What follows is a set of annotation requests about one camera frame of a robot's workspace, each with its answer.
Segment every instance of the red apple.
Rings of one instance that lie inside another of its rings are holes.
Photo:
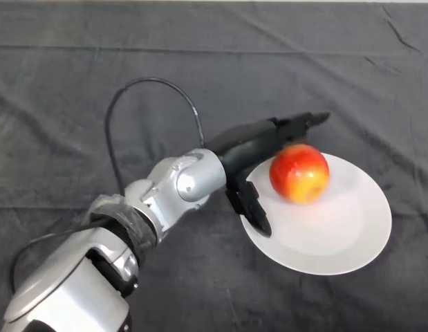
[[[270,182],[285,199],[298,204],[316,201],[329,184],[329,166],[314,147],[297,144],[286,147],[272,161]]]

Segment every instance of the silver robot arm segment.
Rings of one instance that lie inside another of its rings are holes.
[[[130,184],[125,196],[151,221],[160,243],[184,213],[198,210],[225,184],[226,174],[216,154],[195,149],[160,161],[146,179]]]
[[[218,157],[210,150],[195,149],[162,160],[146,179],[130,184],[123,208],[138,213],[140,217],[129,222],[150,228],[157,245],[184,213],[198,210],[225,184]],[[118,209],[117,204],[108,206]],[[130,330],[129,306],[122,289],[137,287],[144,255],[136,248],[142,251],[142,243],[135,247],[132,237],[120,232],[118,226],[125,224],[118,211],[106,209],[103,214],[117,228],[71,235],[18,289],[6,311],[2,332]]]

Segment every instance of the table surface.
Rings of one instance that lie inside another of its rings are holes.
[[[428,6],[367,3],[0,2],[0,326],[12,253],[116,191],[103,116],[142,76],[188,92],[208,140],[331,112],[307,142],[372,176],[393,226],[365,268],[305,275],[259,252],[219,192],[148,258],[136,331],[428,331]],[[123,97],[114,133],[127,183],[198,144],[154,84]],[[28,252],[18,282],[56,245]]]

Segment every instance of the black wire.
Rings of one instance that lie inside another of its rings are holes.
[[[192,102],[192,100],[189,98],[189,96],[182,89],[180,89],[175,84],[168,82],[167,80],[164,80],[162,78],[157,78],[157,77],[138,78],[136,80],[132,80],[132,81],[126,83],[126,85],[124,85],[124,87],[122,87],[121,89],[118,89],[117,92],[115,92],[115,95],[112,97],[112,100],[109,103],[108,109],[106,110],[106,115],[104,117],[104,135],[106,137],[106,144],[108,147],[109,158],[111,159],[111,164],[112,164],[113,172],[115,175],[115,179],[117,181],[118,190],[120,192],[120,195],[122,195],[122,196],[124,196],[124,183],[123,183],[122,176],[120,173],[120,168],[118,167],[117,159],[115,158],[114,148],[113,148],[113,144],[112,144],[111,116],[112,116],[113,110],[115,108],[115,105],[117,104],[117,101],[120,99],[120,97],[123,95],[123,93],[125,93],[131,86],[138,84],[138,83],[143,83],[143,82],[161,83],[161,84],[167,85],[168,87],[172,88],[173,90],[177,91],[179,94],[182,95],[182,97],[186,100],[186,102],[191,107],[192,112],[194,113],[197,129],[198,129],[198,135],[200,137],[200,144],[201,144],[201,147],[203,147],[203,148],[205,147],[205,137],[203,135],[203,129],[201,127],[201,122],[200,122],[200,118],[198,115],[198,111],[196,110],[195,105]],[[9,287],[10,287],[11,293],[15,294],[15,278],[14,278],[14,276],[15,276],[15,268],[17,266],[17,262],[19,261],[20,256],[27,249],[29,249],[33,245],[35,245],[39,242],[42,242],[42,241],[54,239],[56,237],[64,237],[66,235],[71,235],[73,233],[81,232],[83,230],[90,230],[92,228],[102,227],[107,222],[108,222],[107,220],[101,220],[101,221],[96,221],[96,222],[91,223],[91,224],[87,224],[87,225],[77,227],[76,229],[73,229],[73,230],[66,230],[64,232],[45,234],[45,235],[42,235],[40,237],[37,237],[36,239],[32,239],[26,245],[22,246],[20,249],[18,249],[18,251],[16,251],[14,256],[12,256],[11,263],[9,266],[8,282],[9,282]]]
[[[112,143],[112,135],[111,135],[111,116],[113,113],[113,110],[117,104],[117,101],[120,99],[120,97],[125,93],[131,86],[144,83],[144,82],[156,82],[160,84],[164,84],[173,90],[177,91],[189,104],[189,106],[192,109],[192,113],[194,114],[196,126],[198,129],[198,136],[200,138],[200,144],[201,147],[205,147],[205,137],[203,135],[203,129],[201,127],[200,117],[198,114],[198,111],[195,108],[194,103],[192,102],[191,98],[184,92],[182,89],[180,89],[175,84],[172,84],[171,82],[164,80],[162,78],[157,77],[145,77],[145,78],[138,78],[135,80],[132,80],[126,85],[124,85],[122,88],[118,89],[117,92],[115,92],[115,95],[112,97],[111,102],[109,103],[108,109],[106,110],[106,115],[104,117],[104,135],[106,137],[106,145],[108,147],[108,153],[109,158],[111,159],[112,169],[115,175],[115,180],[117,181],[118,191],[120,195],[124,196],[124,183],[122,179],[122,175],[120,173],[120,168],[118,167],[117,159],[115,158],[113,143]]]
[[[71,235],[73,233],[81,232],[83,230],[90,230],[92,228],[102,227],[102,226],[106,225],[108,223],[108,221],[109,221],[108,219],[103,219],[103,220],[100,220],[100,221],[96,221],[96,222],[93,222],[93,223],[90,223],[90,224],[87,224],[87,225],[83,225],[83,226],[77,227],[77,228],[75,228],[73,230],[65,230],[64,232],[45,234],[45,235],[42,235],[42,236],[37,237],[35,239],[32,239],[27,244],[25,244],[24,246],[22,246],[20,249],[18,249],[18,251],[16,251],[16,253],[14,254],[14,256],[12,256],[11,263],[9,265],[8,281],[9,281],[9,287],[10,287],[11,293],[15,294],[15,279],[14,279],[14,274],[15,274],[15,267],[17,265],[17,262],[19,261],[20,256],[27,249],[29,249],[31,246],[35,245],[36,243],[45,241],[45,240],[54,239],[56,237],[64,237],[66,235]]]

